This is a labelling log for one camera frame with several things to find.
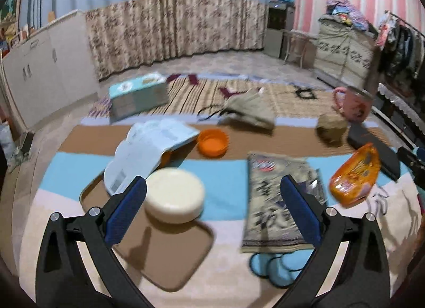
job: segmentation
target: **red logo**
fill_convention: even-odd
[[[254,166],[260,171],[271,172],[275,168],[275,162],[271,160],[256,160]]]

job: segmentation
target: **tile floor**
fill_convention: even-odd
[[[111,84],[133,76],[158,71],[171,73],[239,73],[285,82],[308,83],[317,87],[325,84],[312,77],[312,72],[295,65],[283,65],[282,60],[266,56],[262,52],[219,52],[183,57],[151,66],[141,66],[115,74],[101,82],[100,96],[105,96]],[[13,172],[7,174],[0,195],[0,253],[14,275],[19,273],[19,254],[26,218],[31,201],[41,183],[44,172],[72,128],[87,115],[93,103],[75,106],[70,112],[56,117],[36,132],[31,147],[32,157]],[[390,137],[394,146],[400,146],[395,136]]]

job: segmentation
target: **blue round coaster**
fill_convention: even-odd
[[[313,253],[313,249],[301,249],[293,253],[287,253],[280,257],[282,266],[290,271],[301,271],[310,256]]]
[[[249,259],[249,268],[253,274],[261,278],[267,278],[267,264],[271,259],[280,257],[282,254],[256,253]]]
[[[294,283],[301,271],[290,271],[282,266],[280,258],[271,259],[267,265],[267,274],[271,284],[284,289]]]

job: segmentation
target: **clothes rack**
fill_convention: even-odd
[[[425,39],[425,35],[419,31],[416,27],[414,27],[413,25],[409,24],[406,20],[400,18],[398,15],[386,10],[385,14],[389,13],[390,15],[396,17],[398,20],[400,20],[401,22],[403,22],[405,25],[409,26],[411,29],[415,30],[417,34],[421,35],[424,39]]]

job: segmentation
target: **white cabinet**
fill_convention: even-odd
[[[27,127],[97,93],[84,15],[51,22],[3,59],[14,102]]]

